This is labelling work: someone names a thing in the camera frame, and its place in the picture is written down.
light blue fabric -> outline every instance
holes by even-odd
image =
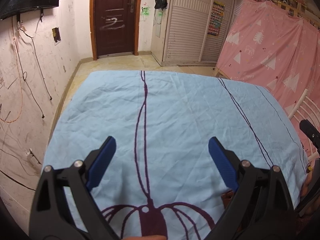
[[[217,223],[223,213],[220,198],[227,188],[208,152],[208,141],[216,136],[240,160],[255,167],[279,165],[296,207],[305,180],[308,159],[299,137],[278,102],[262,87],[223,80],[248,118],[255,134],[268,152],[263,157],[254,133],[233,103],[219,79],[173,72],[145,72],[147,97],[147,158],[150,195],[154,206],[184,202],[206,211]],[[70,166],[85,159],[111,135],[117,151],[99,187],[93,189],[100,210],[116,204],[147,204],[134,162],[135,129],[145,98],[140,71],[98,71],[91,73],[61,115],[44,158],[44,165]],[[137,156],[144,188],[144,109],[138,127]],[[81,229],[70,191],[68,200]],[[199,213],[179,206],[195,223],[203,239],[210,231]],[[121,210],[111,221],[120,235],[124,217]],[[169,239],[186,239],[185,228],[173,209],[163,209]],[[198,239],[192,223],[182,213],[189,239]],[[139,212],[134,212],[124,236],[140,236]]]

screw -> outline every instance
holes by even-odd
[[[274,172],[280,172],[280,167],[279,166],[273,166],[272,167]]]
[[[242,161],[241,164],[242,164],[242,166],[244,166],[246,168],[248,168],[250,166],[250,162],[246,161],[246,160]]]
[[[83,161],[77,160],[77,161],[75,161],[75,163],[74,163],[73,165],[74,165],[75,167],[79,168],[79,167],[82,166],[82,164],[83,164]]]
[[[51,169],[52,169],[52,166],[47,165],[44,167],[44,172],[49,172],[49,171],[51,171]]]

door handle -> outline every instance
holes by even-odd
[[[128,3],[128,5],[130,6],[130,12],[133,13],[134,12],[134,4],[135,4],[135,0],[131,0],[131,3]]]

person's hand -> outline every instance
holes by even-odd
[[[132,236],[124,240],[167,240],[165,236]]]
[[[312,180],[312,171],[309,172],[305,182],[302,185],[301,192],[300,192],[300,197],[304,197],[308,193],[308,186],[311,183]],[[306,210],[305,214],[306,215],[311,215],[313,214],[320,206],[320,197],[314,201],[314,203]]]

door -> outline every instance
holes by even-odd
[[[95,0],[98,56],[133,52],[136,0]]]

